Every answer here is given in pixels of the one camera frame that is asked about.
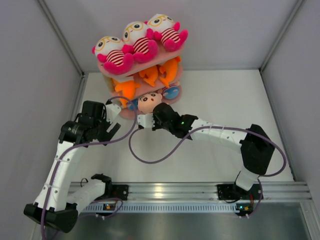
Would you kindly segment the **small orange shark plush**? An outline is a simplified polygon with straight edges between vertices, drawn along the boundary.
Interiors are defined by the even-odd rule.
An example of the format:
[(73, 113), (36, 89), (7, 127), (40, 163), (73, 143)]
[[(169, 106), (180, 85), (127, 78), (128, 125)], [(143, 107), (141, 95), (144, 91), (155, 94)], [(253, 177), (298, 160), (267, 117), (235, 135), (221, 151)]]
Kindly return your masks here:
[(154, 87), (156, 84), (156, 80), (158, 78), (158, 68), (156, 65), (151, 66), (149, 68), (143, 69), (138, 72), (139, 76), (143, 78), (143, 80), (149, 84), (150, 86)]

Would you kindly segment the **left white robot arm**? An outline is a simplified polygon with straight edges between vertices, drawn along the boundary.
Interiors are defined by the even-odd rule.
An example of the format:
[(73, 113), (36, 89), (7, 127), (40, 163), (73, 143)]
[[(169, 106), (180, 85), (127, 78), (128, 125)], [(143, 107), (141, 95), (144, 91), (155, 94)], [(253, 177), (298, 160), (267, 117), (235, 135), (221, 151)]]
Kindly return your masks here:
[(35, 199), (24, 208), (24, 215), (40, 224), (68, 233), (75, 226), (79, 214), (94, 200), (109, 199), (113, 194), (112, 179), (94, 174), (83, 189), (68, 194), (77, 166), (89, 143), (97, 140), (103, 145), (114, 137), (121, 125), (113, 121), (121, 107), (112, 103), (86, 100), (75, 120), (67, 121), (58, 138), (55, 158), (44, 183)]

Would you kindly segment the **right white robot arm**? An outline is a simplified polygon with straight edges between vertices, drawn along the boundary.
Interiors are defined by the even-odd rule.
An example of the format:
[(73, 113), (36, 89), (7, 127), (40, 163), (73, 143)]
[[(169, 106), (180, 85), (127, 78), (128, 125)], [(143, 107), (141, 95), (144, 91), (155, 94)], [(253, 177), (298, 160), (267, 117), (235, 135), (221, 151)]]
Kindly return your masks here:
[(241, 154), (243, 167), (233, 186), (238, 198), (250, 195), (254, 183), (266, 174), (275, 146), (259, 125), (245, 129), (220, 126), (195, 115), (180, 115), (166, 103), (156, 106), (152, 114), (154, 131), (164, 129), (179, 139), (208, 141)]

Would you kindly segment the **large orange shark plush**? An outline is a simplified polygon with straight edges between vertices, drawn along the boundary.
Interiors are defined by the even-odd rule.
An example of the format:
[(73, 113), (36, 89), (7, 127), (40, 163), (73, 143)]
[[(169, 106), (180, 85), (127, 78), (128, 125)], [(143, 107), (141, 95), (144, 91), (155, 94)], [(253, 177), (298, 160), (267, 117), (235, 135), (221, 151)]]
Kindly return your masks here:
[(180, 61), (181, 57), (176, 56), (175, 58), (167, 60), (159, 67), (161, 76), (158, 78), (166, 87), (169, 87), (170, 83), (176, 78)]

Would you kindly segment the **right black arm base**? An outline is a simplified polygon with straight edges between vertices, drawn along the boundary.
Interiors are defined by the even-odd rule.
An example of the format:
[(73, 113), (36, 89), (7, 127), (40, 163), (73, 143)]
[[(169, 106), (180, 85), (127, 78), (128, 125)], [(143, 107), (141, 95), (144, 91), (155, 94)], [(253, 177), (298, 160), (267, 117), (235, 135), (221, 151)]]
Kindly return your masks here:
[(236, 204), (236, 215), (239, 218), (249, 218), (264, 199), (262, 186), (253, 184), (250, 190), (244, 190), (235, 183), (217, 185), (218, 199), (228, 204)]

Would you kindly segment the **white panda plush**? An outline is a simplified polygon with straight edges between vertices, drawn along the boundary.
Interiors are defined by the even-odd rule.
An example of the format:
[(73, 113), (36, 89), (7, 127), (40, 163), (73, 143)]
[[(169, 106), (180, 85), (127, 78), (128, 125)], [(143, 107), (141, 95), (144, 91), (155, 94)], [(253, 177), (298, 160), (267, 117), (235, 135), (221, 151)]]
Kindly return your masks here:
[(134, 65), (134, 58), (131, 53), (124, 53), (124, 42), (116, 36), (104, 36), (91, 52), (97, 60), (102, 63), (105, 71), (112, 75), (122, 75), (131, 70)]
[(131, 53), (134, 60), (139, 63), (147, 63), (158, 54), (158, 44), (154, 40), (154, 31), (142, 21), (129, 23), (122, 36), (125, 53)]
[(188, 30), (180, 30), (180, 22), (175, 22), (168, 15), (157, 13), (145, 23), (153, 30), (153, 37), (167, 52), (177, 51), (188, 39)]

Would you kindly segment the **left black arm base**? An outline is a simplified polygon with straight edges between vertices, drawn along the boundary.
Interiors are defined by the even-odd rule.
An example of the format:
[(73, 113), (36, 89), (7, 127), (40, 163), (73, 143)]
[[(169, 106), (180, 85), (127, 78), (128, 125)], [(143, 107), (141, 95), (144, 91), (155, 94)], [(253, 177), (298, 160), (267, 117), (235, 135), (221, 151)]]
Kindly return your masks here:
[(126, 184), (116, 184), (112, 186), (112, 190), (108, 194), (104, 194), (96, 199), (98, 202), (103, 201), (115, 201), (115, 203), (105, 204), (103, 210), (108, 212), (96, 213), (102, 216), (103, 219), (111, 218), (118, 213), (124, 204), (124, 201), (128, 199), (129, 186)]

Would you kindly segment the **boy doll plush blue cap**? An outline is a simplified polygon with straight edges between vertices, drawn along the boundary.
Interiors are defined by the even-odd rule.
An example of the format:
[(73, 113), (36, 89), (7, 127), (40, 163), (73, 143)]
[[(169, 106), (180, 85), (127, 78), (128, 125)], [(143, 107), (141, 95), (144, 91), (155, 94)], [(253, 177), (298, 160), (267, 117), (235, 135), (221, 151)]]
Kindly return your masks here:
[(175, 99), (180, 93), (180, 82), (177, 81), (173, 84), (170, 84), (169, 87), (162, 88), (160, 93), (166, 100)]

